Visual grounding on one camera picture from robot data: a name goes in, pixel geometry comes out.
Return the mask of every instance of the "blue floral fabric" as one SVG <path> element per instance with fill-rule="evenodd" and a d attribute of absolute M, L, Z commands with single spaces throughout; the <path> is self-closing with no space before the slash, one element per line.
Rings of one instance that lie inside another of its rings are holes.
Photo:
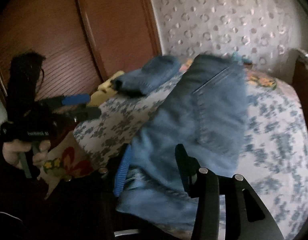
<path fill-rule="evenodd" d="M 181 74 L 146 97 L 116 95 L 100 106 L 100 119 L 79 124 L 74 135 L 94 168 L 105 166 L 123 143 L 151 118 Z M 275 90 L 247 82 L 248 126 L 236 173 L 258 193 L 283 236 L 293 239 L 308 215 L 308 133 L 293 88 L 276 80 Z M 157 225 L 182 239 L 190 231 Z M 225 235 L 225 201 L 221 199 L 219 239 Z"/>

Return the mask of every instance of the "blue rubber grip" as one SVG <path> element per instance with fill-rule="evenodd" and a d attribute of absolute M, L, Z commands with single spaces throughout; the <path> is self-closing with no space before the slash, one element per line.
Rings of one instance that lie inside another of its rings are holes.
<path fill-rule="evenodd" d="M 62 104 L 64 106 L 86 104 L 86 103 L 89 103 L 89 102 L 90 102 L 90 95 L 89 94 L 73 95 L 73 96 L 65 97 L 62 100 Z"/>

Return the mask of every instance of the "folded clothing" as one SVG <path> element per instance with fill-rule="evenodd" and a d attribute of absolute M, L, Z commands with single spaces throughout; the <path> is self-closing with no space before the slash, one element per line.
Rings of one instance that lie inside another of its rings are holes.
<path fill-rule="evenodd" d="M 173 56 L 157 56 L 142 68 L 112 80 L 113 89 L 129 95 L 148 95 L 170 80 L 180 69 L 181 63 Z"/>
<path fill-rule="evenodd" d="M 133 138 L 116 209 L 155 224 L 192 230 L 198 200 L 184 191 L 175 146 L 182 143 L 201 166 L 232 177 L 243 144 L 246 110 L 243 67 L 214 56 L 197 56 Z"/>

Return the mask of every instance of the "wooden furniture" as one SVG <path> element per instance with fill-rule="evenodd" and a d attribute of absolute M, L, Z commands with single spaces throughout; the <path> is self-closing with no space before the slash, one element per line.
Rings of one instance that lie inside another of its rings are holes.
<path fill-rule="evenodd" d="M 296 62 L 292 87 L 300 99 L 308 131 L 308 67 L 301 61 Z"/>
<path fill-rule="evenodd" d="M 0 95 L 10 60 L 34 50 L 46 57 L 37 99 L 91 93 L 118 70 L 160 53 L 150 0 L 11 0 L 0 15 Z"/>

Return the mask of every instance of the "hand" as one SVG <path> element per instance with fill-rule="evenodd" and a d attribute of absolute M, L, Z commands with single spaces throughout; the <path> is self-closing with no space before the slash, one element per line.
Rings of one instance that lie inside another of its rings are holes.
<path fill-rule="evenodd" d="M 50 148 L 50 141 L 41 141 L 39 145 L 40 152 L 33 156 L 33 165 L 41 166 L 44 164 L 47 158 L 47 152 Z M 18 139 L 12 142 L 5 142 L 3 145 L 3 156 L 6 162 L 22 170 L 20 163 L 19 153 L 28 152 L 31 149 L 30 142 L 23 142 Z"/>

